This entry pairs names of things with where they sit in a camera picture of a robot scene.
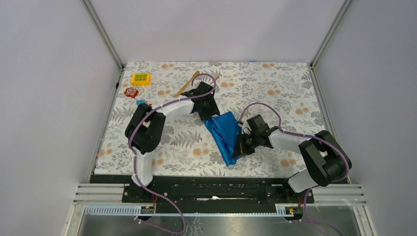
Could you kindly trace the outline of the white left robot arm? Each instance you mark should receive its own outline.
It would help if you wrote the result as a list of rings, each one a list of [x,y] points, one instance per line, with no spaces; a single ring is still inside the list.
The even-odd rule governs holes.
[[[182,93],[177,99],[155,108],[146,103],[138,105],[125,136],[134,154],[132,180],[137,186],[133,194],[140,202],[147,202],[152,197],[153,190],[148,186],[153,179],[152,160],[165,123],[193,113],[198,113],[200,120],[220,115],[214,94],[213,85],[200,82],[196,88]]]

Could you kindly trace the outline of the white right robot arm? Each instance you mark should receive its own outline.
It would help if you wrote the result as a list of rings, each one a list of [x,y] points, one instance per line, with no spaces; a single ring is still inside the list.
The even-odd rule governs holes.
[[[284,200],[290,203],[309,188],[326,187],[345,179],[352,167],[346,153],[326,130],[314,135],[285,131],[278,126],[269,127],[261,115],[248,119],[247,123],[249,131],[238,133],[233,157],[251,155],[257,147],[282,149],[302,156],[305,170],[289,177],[282,189]]]

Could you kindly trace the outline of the blue cloth napkin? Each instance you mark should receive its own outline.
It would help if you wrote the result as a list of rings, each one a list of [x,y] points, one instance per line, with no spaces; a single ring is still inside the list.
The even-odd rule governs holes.
[[[227,166],[236,164],[239,157],[233,157],[238,143],[238,133],[242,127],[239,126],[232,112],[226,112],[217,117],[211,117],[203,121],[209,133],[212,135],[220,154]]]

